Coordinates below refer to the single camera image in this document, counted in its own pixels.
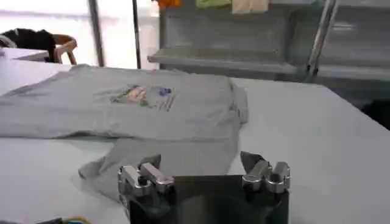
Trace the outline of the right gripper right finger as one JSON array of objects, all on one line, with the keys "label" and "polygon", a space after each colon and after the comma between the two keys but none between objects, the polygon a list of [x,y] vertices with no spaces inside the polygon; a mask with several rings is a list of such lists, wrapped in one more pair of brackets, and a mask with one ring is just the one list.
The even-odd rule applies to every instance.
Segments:
[{"label": "right gripper right finger", "polygon": [[291,172],[286,162],[279,161],[271,166],[261,155],[241,151],[241,163],[246,172],[242,176],[242,185],[251,191],[264,187],[274,194],[282,194],[290,189]]}]

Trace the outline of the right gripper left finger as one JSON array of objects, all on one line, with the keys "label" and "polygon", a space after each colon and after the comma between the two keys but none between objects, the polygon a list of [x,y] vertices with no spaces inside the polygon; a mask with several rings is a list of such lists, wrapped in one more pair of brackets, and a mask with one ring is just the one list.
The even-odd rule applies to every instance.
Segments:
[{"label": "right gripper left finger", "polygon": [[145,197],[153,192],[167,194],[174,187],[174,177],[160,171],[161,155],[149,156],[136,166],[122,166],[118,172],[120,195]]}]

